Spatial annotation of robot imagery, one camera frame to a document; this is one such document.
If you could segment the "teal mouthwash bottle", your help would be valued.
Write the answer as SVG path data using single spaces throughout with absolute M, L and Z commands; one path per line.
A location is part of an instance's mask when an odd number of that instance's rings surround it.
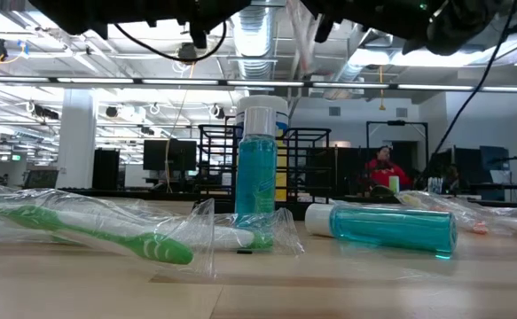
M 426 251 L 445 258 L 454 253 L 458 241 L 453 214 L 408 206 L 312 204 L 304 222 L 312 235 Z
M 238 223 L 256 214 L 275 211 L 276 128 L 273 109 L 263 106 L 246 109 L 236 177 L 235 214 Z

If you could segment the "black cabinet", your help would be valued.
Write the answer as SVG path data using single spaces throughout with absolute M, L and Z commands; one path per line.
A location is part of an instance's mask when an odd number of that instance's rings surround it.
M 101 191 L 116 191 L 120 165 L 120 152 L 109 149 L 96 149 L 92 188 Z

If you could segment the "white building column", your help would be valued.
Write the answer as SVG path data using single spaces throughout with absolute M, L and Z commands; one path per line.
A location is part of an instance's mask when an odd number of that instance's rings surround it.
M 56 187 L 92 185 L 98 106 L 92 89 L 65 89 L 59 131 Z

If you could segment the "silver round air duct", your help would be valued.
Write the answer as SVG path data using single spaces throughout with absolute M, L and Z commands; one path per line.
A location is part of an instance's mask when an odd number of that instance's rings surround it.
M 360 75 L 366 65 L 356 65 L 348 62 L 331 78 L 332 82 L 364 82 Z M 328 100 L 342 100 L 360 98 L 364 94 L 363 89 L 326 89 L 323 98 Z
M 267 80 L 271 77 L 276 9 L 248 6 L 231 16 L 233 41 L 239 57 L 239 75 L 245 80 Z

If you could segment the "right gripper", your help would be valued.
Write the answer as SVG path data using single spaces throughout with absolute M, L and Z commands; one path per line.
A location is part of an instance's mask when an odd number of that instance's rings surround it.
M 423 34 L 419 46 L 440 56 L 457 52 L 480 34 L 505 0 L 446 0 Z M 413 0 L 302 0 L 316 19 L 329 16 L 333 24 L 348 20 L 364 28 L 411 39 L 418 34 L 418 2 Z

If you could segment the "black stand frame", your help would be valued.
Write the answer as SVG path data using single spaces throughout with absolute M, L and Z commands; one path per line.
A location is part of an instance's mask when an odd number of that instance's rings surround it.
M 428 124 L 426 122 L 421 122 L 421 121 L 402 121 L 402 120 L 391 120 L 391 121 L 367 121 L 366 124 L 365 124 L 365 131 L 366 131 L 366 150 L 369 150 L 369 146 L 370 146 L 370 138 L 371 138 L 371 131 L 370 131 L 370 126 L 371 125 L 386 125 L 386 126 L 389 126 L 389 127 L 404 127 L 404 126 L 411 126 L 412 128 L 416 128 L 416 126 L 421 126 L 423 129 L 424 129 L 424 133 L 423 133 L 423 137 L 424 137 L 424 144 L 425 144 L 425 158 L 428 160 L 429 159 L 429 137 L 428 137 Z M 391 156 L 391 151 L 392 151 L 392 147 L 391 146 L 388 146 L 390 148 L 390 156 Z M 368 193 L 374 193 L 374 192 L 378 192 L 379 189 L 388 189 L 389 191 L 392 191 L 390 190 L 388 187 L 386 186 L 382 186 L 382 185 L 370 185 L 369 184 L 369 178 L 368 178 L 368 174 L 367 174 L 367 170 L 365 168 L 365 164 L 364 164 L 364 171 L 365 171 L 365 177 L 366 177 L 366 187 L 367 187 L 367 191 L 365 192 L 366 194 Z M 410 190 L 416 185 L 417 183 L 417 180 L 414 179 L 414 178 L 411 178 L 412 180 L 412 186 L 410 188 Z

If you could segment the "white-lidded wipes canister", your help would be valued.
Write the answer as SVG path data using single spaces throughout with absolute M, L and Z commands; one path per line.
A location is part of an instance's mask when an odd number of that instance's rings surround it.
M 287 149 L 286 142 L 281 137 L 288 130 L 288 104 L 282 97 L 254 95 L 243 97 L 238 103 L 235 117 L 235 125 L 240 127 L 238 136 L 242 136 L 244 128 L 244 115 L 248 107 L 263 106 L 269 107 L 276 112 L 276 138 L 278 145 L 277 168 L 276 173 L 276 195 L 277 202 L 285 202 L 287 200 Z

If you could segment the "dark open laptop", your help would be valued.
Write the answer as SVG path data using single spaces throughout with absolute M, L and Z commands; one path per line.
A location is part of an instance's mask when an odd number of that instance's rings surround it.
M 58 170 L 30 170 L 24 182 L 24 189 L 54 189 L 58 180 Z

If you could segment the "dark computer monitor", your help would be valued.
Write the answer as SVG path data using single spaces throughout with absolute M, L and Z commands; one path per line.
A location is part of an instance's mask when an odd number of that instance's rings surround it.
M 144 140 L 143 169 L 193 171 L 196 169 L 195 141 Z

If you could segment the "long ceiling light strip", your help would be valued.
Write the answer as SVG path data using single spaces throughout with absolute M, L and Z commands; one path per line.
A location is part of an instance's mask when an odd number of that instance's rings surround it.
M 311 81 L 252 81 L 252 80 L 209 80 L 188 78 L 100 78 L 100 77 L 37 77 L 1 76 L 0 83 L 19 85 L 44 85 L 61 87 L 100 87 L 100 88 L 297 88 L 297 89 L 375 89 L 375 90 L 413 90 L 413 91 L 454 91 L 472 92 L 474 86 L 373 83 L 373 82 L 311 82 Z

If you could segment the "person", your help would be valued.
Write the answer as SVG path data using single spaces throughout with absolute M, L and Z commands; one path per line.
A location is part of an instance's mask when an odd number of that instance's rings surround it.
M 458 191 L 463 182 L 459 177 L 458 168 L 454 164 L 450 164 L 445 171 L 445 175 L 443 177 L 443 189 L 446 192 L 453 193 Z
M 382 146 L 376 151 L 373 159 L 365 164 L 370 185 L 389 186 L 389 179 L 396 176 L 401 191 L 409 190 L 412 186 L 411 178 L 391 160 L 390 148 Z

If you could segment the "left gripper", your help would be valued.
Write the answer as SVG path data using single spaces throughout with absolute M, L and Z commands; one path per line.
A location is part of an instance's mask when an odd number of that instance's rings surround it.
M 160 19 L 173 19 L 176 0 L 28 0 L 38 11 L 70 35 L 93 30 L 103 39 L 109 24 L 147 22 L 154 27 Z M 178 22 L 191 22 L 189 33 L 197 49 L 208 46 L 208 29 L 227 20 L 252 0 L 178 0 Z

